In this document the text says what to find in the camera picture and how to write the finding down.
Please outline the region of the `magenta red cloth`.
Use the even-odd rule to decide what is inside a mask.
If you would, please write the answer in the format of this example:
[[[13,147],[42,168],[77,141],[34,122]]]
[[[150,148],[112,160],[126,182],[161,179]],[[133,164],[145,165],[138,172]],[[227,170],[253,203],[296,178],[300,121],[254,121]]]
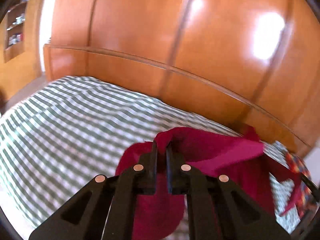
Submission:
[[[285,207],[293,208],[301,195],[301,175],[264,153],[264,144],[253,127],[243,137],[231,137],[189,127],[175,127],[154,138],[158,156],[164,160],[165,150],[172,146],[185,162],[203,174],[224,174],[258,203],[272,217],[274,214],[270,175],[282,182],[293,180],[294,188]],[[156,193],[139,196],[136,202],[132,239],[163,239],[175,231],[184,214],[183,196],[168,193],[165,171],[157,174]]]

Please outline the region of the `green white checkered bedsheet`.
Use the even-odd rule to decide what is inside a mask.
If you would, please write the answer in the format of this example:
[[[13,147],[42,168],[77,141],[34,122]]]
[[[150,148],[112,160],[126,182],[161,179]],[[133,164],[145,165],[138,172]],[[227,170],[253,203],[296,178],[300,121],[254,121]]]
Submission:
[[[124,151],[174,127],[234,136],[198,114],[93,77],[58,79],[1,117],[1,208],[22,239]]]

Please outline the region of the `wooden footboard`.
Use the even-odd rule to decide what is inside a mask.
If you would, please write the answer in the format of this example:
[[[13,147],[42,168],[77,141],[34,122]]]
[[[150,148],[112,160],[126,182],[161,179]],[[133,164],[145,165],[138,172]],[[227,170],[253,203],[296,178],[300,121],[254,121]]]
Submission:
[[[294,130],[253,101],[194,73],[118,51],[45,44],[47,79],[92,76],[243,131],[255,127],[266,142],[280,141],[300,157],[307,156],[316,136]]]

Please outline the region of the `wooden shelf cabinet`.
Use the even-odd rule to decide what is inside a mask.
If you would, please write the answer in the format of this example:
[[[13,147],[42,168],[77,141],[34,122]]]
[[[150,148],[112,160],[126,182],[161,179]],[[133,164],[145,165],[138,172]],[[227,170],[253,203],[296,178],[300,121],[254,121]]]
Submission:
[[[4,62],[24,52],[24,23],[28,0],[14,0],[5,15]]]

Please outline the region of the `wooden wall panelling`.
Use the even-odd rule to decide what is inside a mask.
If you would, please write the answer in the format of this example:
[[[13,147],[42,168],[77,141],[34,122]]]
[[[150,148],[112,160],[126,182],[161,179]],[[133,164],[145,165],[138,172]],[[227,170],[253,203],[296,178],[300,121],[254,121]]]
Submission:
[[[50,44],[194,73],[319,138],[319,21],[306,0],[56,0]]]

